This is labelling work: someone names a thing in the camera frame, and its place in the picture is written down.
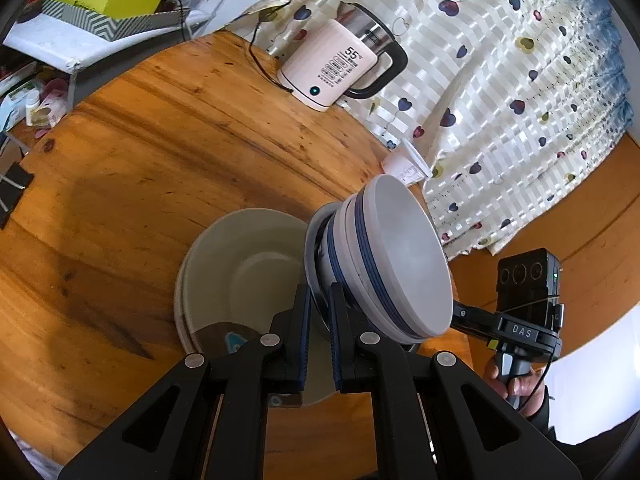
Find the round wooden tabletop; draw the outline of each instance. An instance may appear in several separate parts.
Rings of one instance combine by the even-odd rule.
[[[7,426],[68,462],[184,355],[174,281],[203,229],[246,207],[308,221],[379,173],[385,153],[344,110],[315,112],[272,86],[227,32],[91,95],[24,159],[35,180],[0,232]],[[428,346],[468,359],[456,333]],[[265,478],[375,467],[369,396],[270,410]]]

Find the beige bowl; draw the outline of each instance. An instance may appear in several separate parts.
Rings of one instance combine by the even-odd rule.
[[[185,259],[182,306],[198,351],[209,358],[234,351],[292,308],[304,275],[305,231],[304,222],[280,211],[242,209],[196,239]],[[317,326],[311,325],[302,399],[275,397],[272,405],[308,405],[334,393],[330,343]]]

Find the plastic cup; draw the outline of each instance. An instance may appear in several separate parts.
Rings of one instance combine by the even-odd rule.
[[[409,187],[425,178],[431,178],[431,170],[411,142],[403,139],[400,145],[382,161],[385,173],[393,175]]]

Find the electric kettle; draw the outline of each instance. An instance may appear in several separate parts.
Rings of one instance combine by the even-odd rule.
[[[392,63],[365,88],[350,88],[386,53]],[[359,4],[340,2],[338,16],[309,34],[278,70],[278,81],[305,105],[326,111],[338,97],[366,99],[407,66],[406,52],[391,31]]]

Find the striped box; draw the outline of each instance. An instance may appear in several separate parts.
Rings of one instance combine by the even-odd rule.
[[[56,0],[45,0],[42,12],[53,18],[71,23],[107,41],[116,41],[147,30],[180,25],[180,10],[157,12],[133,18],[110,18],[93,10],[83,9]],[[190,9],[183,9],[187,19]]]

